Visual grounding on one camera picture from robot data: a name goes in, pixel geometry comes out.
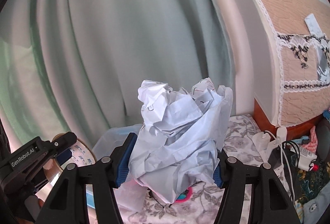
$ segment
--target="beige quilted fabric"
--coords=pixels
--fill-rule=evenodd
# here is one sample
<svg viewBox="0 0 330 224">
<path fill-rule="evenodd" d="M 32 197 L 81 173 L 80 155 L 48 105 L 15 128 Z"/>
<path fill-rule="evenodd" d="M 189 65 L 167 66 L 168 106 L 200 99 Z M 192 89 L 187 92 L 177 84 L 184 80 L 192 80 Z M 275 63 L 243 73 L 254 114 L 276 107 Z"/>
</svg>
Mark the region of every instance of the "beige quilted fabric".
<svg viewBox="0 0 330 224">
<path fill-rule="evenodd" d="M 262 0 L 277 32 L 283 34 L 309 35 L 304 21 L 313 13 L 326 36 L 330 37 L 330 7 L 319 0 Z M 309 47 L 308 68 L 301 67 L 301 60 L 293 51 L 283 46 L 281 50 L 285 81 L 317 80 L 317 54 Z M 306 122 L 320 115 L 330 105 L 330 88 L 313 92 L 284 93 L 282 104 L 282 126 Z"/>
</svg>

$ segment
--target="plastic container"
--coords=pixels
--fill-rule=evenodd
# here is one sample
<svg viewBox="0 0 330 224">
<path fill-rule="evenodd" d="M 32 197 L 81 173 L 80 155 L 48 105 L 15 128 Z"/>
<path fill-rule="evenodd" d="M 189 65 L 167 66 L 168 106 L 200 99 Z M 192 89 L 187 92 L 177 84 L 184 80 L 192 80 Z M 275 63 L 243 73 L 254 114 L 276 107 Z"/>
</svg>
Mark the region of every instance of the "plastic container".
<svg viewBox="0 0 330 224">
<path fill-rule="evenodd" d="M 142 124 L 135 124 L 132 126 L 111 128 L 106 131 L 92 149 L 96 159 L 99 160 L 104 156 L 110 156 L 116 147 L 124 144 L 129 133 L 139 134 L 141 128 Z"/>
</svg>

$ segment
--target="brown wood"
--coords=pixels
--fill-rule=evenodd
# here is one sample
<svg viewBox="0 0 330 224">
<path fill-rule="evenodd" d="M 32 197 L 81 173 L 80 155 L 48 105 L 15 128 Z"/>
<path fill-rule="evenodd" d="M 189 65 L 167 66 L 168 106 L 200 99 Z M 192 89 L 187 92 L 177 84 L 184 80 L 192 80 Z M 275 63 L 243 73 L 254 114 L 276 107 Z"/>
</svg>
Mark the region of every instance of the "brown wood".
<svg viewBox="0 0 330 224">
<path fill-rule="evenodd" d="M 268 118 L 266 117 L 265 113 L 259 106 L 257 100 L 255 100 L 255 110 L 253 113 L 253 118 L 255 119 L 255 122 L 258 124 L 261 131 L 268 130 L 268 131 L 272 132 L 274 135 L 276 135 L 277 127 L 270 124 Z M 314 125 L 317 125 L 322 120 L 322 118 L 323 118 L 323 115 L 319 115 L 302 124 L 288 127 L 287 128 L 288 135 L 287 135 L 286 139 L 292 140 L 292 139 L 300 138 L 303 135 L 308 136 L 310 134 L 310 129 Z"/>
</svg>

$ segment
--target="blue gripper pad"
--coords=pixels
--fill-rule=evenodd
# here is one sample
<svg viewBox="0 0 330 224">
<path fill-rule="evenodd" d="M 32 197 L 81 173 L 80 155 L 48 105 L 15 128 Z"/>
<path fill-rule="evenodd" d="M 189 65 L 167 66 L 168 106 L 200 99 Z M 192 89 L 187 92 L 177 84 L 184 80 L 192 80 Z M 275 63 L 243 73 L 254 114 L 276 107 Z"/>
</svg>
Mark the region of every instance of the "blue gripper pad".
<svg viewBox="0 0 330 224">
<path fill-rule="evenodd" d="M 126 148 L 126 151 L 123 154 L 123 156 L 118 164 L 117 178 L 115 181 L 115 183 L 118 187 L 120 187 L 120 185 L 126 181 L 126 178 L 127 178 L 128 172 L 129 172 L 128 161 L 129 161 L 129 158 L 131 157 L 132 150 L 133 150 L 136 140 L 138 138 L 138 136 L 135 133 L 133 133 L 133 134 L 134 134 L 134 136 L 132 137 L 131 141 L 129 142 L 129 144 Z"/>
<path fill-rule="evenodd" d="M 221 179 L 221 168 L 220 166 L 217 166 L 217 168 L 214 170 L 213 173 L 213 179 L 214 179 L 214 183 L 217 185 L 218 188 L 220 188 L 222 186 L 222 179 Z"/>
</svg>

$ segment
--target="pink cloth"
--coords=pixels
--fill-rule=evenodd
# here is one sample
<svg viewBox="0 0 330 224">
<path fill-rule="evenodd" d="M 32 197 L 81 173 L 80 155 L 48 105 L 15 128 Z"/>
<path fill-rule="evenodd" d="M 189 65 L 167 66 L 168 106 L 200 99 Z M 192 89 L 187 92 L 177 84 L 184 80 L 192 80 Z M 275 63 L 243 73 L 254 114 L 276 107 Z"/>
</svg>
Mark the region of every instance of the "pink cloth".
<svg viewBox="0 0 330 224">
<path fill-rule="evenodd" d="M 315 132 L 315 126 L 311 128 L 310 142 L 306 145 L 302 145 L 302 147 L 311 151 L 312 153 L 316 153 L 317 137 Z"/>
</svg>

